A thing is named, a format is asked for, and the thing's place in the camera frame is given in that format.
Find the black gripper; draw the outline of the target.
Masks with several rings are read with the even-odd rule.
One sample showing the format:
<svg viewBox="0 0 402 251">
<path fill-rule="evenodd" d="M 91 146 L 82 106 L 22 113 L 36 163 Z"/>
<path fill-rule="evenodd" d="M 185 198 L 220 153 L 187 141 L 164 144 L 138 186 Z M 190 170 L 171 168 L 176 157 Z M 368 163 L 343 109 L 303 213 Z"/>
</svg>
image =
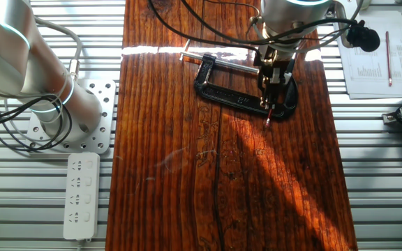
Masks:
<svg viewBox="0 0 402 251">
<path fill-rule="evenodd" d="M 285 85 L 285 72 L 293 71 L 295 65 L 294 55 L 294 52 L 276 50 L 269 45 L 258 46 L 258 53 L 255 54 L 255 66 L 271 66 L 274 68 L 270 81 L 267 76 L 267 69 L 259 69 L 258 88 L 261 90 L 260 105 L 262 107 L 269 107 L 270 101 L 271 108 L 275 108 L 280 92 Z"/>
</svg>

